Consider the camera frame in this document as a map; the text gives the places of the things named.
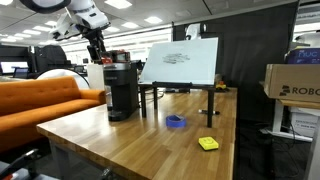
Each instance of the couch cushion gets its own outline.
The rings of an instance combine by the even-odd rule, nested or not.
[[[36,125],[100,105],[95,100],[73,100],[0,117],[0,152],[21,146],[41,136]]]
[[[71,76],[0,83],[0,116],[79,98],[78,86]]]

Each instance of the black curtain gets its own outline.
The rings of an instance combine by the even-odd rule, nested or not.
[[[238,88],[239,119],[273,119],[273,101],[259,81],[264,80],[267,64],[284,63],[297,8],[295,2],[201,22],[208,26],[202,38],[219,37],[216,73]],[[174,41],[184,40],[188,25],[174,27]]]

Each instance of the black stand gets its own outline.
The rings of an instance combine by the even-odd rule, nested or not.
[[[166,83],[153,82],[152,84],[138,84],[140,87],[141,112],[142,117],[147,117],[146,110],[146,89],[153,88],[154,109],[158,109],[158,87],[163,88],[189,88],[189,89],[205,89],[208,91],[208,115],[207,127],[212,127],[213,103],[214,103],[214,86],[212,85],[193,85],[192,83]]]

